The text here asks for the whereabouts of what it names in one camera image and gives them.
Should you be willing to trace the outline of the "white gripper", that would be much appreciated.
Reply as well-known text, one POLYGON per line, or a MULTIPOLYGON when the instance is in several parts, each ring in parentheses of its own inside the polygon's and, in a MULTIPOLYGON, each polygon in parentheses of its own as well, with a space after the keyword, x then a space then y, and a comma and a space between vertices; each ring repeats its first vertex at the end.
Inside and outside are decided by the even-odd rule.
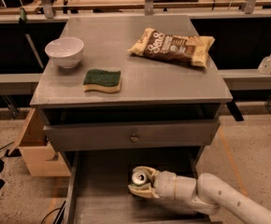
POLYGON ((176 178, 177 175, 172 172, 163 171, 159 173, 158 170, 148 166, 137 166, 132 173, 134 184, 130 184, 128 189, 135 196, 147 199, 158 199, 160 197, 172 201, 175 199, 176 178))

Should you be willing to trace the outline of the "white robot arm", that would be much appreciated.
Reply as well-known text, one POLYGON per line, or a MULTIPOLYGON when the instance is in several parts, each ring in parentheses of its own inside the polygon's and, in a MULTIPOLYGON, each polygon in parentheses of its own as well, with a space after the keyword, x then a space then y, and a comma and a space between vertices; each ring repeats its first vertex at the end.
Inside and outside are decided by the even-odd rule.
POLYGON ((128 189, 139 197, 177 201, 206 215, 214 215, 223 207, 244 224, 271 224, 270 210, 210 173, 193 178, 137 166, 131 180, 128 189))

